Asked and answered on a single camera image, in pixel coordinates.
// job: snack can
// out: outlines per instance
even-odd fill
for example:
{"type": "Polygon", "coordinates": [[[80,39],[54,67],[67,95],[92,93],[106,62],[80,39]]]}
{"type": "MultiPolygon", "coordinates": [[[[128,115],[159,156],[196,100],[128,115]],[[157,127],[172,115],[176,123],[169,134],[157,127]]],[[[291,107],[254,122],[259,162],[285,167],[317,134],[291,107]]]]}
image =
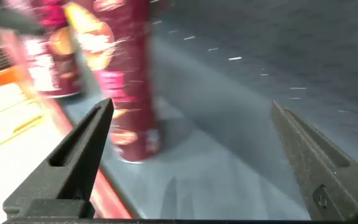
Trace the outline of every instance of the snack can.
{"type": "Polygon", "coordinates": [[[111,140],[121,159],[140,162],[158,151],[148,79],[149,0],[72,0],[65,13],[102,93],[115,112],[111,140]]]}
{"type": "Polygon", "coordinates": [[[70,28],[62,0],[4,0],[5,5],[35,19],[45,35],[22,35],[34,88],[47,97],[81,91],[70,28]]]}

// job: red snack can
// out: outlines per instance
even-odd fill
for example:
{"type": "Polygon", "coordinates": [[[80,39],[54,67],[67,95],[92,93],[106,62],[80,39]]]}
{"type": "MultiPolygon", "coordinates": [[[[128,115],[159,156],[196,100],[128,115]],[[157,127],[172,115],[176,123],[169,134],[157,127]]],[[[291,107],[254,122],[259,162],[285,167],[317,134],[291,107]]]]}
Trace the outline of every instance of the red snack can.
{"type": "Polygon", "coordinates": [[[124,161],[158,151],[147,63],[149,0],[72,0],[64,9],[102,93],[115,112],[111,140],[124,161]]]}
{"type": "Polygon", "coordinates": [[[70,28],[62,0],[4,0],[8,8],[37,20],[45,35],[23,35],[29,73],[35,89],[48,97],[81,91],[70,28]]]}

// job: gray shelf surface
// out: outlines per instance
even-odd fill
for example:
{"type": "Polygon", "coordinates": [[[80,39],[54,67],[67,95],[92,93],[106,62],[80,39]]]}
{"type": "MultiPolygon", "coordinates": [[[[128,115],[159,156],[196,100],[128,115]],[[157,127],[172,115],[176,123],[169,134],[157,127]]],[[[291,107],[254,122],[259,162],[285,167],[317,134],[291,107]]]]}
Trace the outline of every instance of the gray shelf surface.
{"type": "MultiPolygon", "coordinates": [[[[105,174],[142,218],[310,219],[271,102],[358,162],[358,1],[224,2],[176,1],[154,21],[162,151],[126,164],[108,142],[105,174]]],[[[74,123],[102,98],[83,76],[85,94],[60,101],[74,123]]]]}

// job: white label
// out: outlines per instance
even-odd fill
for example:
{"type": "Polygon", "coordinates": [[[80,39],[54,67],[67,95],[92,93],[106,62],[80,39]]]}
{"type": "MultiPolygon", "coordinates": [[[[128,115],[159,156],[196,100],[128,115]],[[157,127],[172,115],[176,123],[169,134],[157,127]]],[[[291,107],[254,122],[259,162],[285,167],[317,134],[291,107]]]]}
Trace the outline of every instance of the white label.
{"type": "Polygon", "coordinates": [[[93,34],[78,34],[77,39],[84,50],[91,53],[103,52],[114,46],[114,43],[109,43],[109,36],[93,35],[93,34]]]}

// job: product packaging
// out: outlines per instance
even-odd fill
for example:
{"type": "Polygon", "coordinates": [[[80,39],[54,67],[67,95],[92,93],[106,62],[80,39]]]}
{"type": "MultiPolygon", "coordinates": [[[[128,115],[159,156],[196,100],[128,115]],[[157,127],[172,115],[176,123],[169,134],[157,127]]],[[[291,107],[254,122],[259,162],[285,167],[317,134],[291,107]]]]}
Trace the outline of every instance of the product packaging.
{"type": "Polygon", "coordinates": [[[115,112],[111,140],[140,162],[158,150],[147,63],[148,0],[72,0],[65,13],[102,93],[115,112]]]}
{"type": "Polygon", "coordinates": [[[45,35],[22,35],[35,89],[44,96],[79,93],[81,82],[63,0],[4,0],[5,5],[39,21],[45,35]]]}

